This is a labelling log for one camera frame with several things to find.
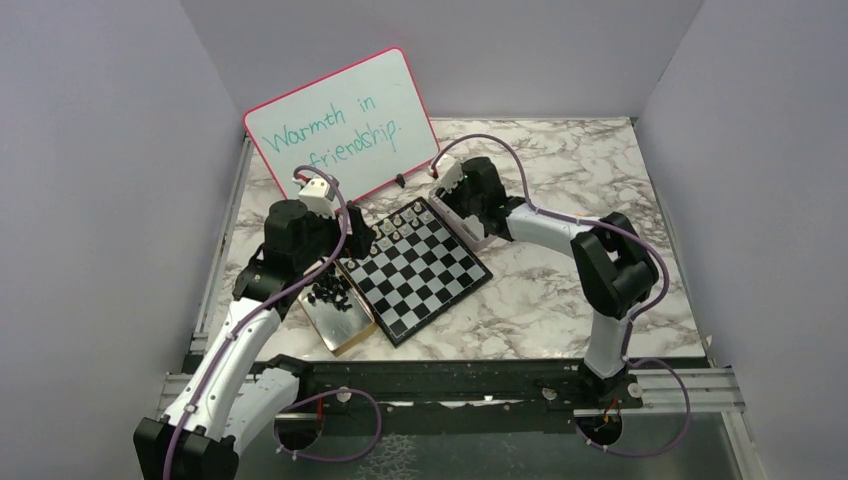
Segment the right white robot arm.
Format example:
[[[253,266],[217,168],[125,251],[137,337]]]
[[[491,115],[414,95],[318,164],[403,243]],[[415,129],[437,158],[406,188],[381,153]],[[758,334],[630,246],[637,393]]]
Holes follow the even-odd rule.
[[[577,393],[592,407],[612,399],[627,370],[630,317],[659,279],[648,250],[634,241],[629,219],[618,212],[587,220],[563,220],[545,213],[529,200],[507,194],[487,157],[453,165],[440,178],[436,195],[460,218],[476,218],[487,236],[538,245],[574,260],[593,309]]]

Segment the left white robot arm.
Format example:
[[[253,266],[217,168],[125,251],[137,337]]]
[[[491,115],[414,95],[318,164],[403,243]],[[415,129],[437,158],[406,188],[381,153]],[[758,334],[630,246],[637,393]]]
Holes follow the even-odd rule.
[[[165,412],[136,427],[143,478],[232,479],[273,414],[310,405],[315,386],[292,369],[270,367],[253,386],[244,382],[304,287],[339,257],[364,258],[375,238],[353,203],[324,213],[301,200],[270,207],[264,241],[237,276],[209,351]]]

